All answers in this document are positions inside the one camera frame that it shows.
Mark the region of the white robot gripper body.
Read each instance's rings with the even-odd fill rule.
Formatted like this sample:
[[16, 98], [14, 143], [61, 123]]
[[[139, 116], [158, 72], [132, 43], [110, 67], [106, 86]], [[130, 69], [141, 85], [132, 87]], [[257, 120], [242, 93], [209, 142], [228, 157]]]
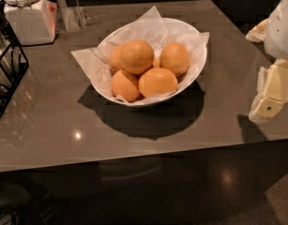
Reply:
[[288, 60], [288, 0], [280, 0], [268, 17], [264, 45], [267, 54]]

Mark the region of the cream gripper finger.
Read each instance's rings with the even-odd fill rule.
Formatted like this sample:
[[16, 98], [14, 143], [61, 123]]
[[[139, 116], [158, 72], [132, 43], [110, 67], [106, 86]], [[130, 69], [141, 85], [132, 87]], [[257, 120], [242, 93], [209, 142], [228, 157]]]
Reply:
[[246, 39], [251, 42], [262, 42], [265, 39], [266, 25], [267, 19], [259, 22], [246, 34]]
[[277, 59], [269, 68], [260, 67], [257, 95], [249, 119], [263, 123], [274, 118], [288, 102], [288, 60]]

